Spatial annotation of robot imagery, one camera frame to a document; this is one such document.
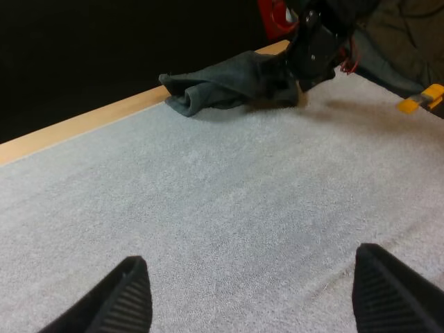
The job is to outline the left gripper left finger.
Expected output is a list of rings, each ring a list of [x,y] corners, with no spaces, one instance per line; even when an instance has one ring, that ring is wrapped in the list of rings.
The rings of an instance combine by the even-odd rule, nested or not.
[[[42,332],[149,332],[152,295],[146,261],[130,256]]]

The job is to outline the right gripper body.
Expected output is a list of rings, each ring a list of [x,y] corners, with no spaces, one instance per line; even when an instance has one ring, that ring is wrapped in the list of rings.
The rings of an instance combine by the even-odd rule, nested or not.
[[[322,22],[300,22],[296,36],[285,50],[287,68],[303,92],[335,77],[334,68],[344,56],[348,28],[327,27]]]

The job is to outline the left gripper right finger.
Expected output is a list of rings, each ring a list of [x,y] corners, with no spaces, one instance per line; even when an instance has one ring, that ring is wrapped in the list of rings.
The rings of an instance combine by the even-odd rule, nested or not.
[[[442,332],[443,291],[377,244],[355,255],[358,332]]]

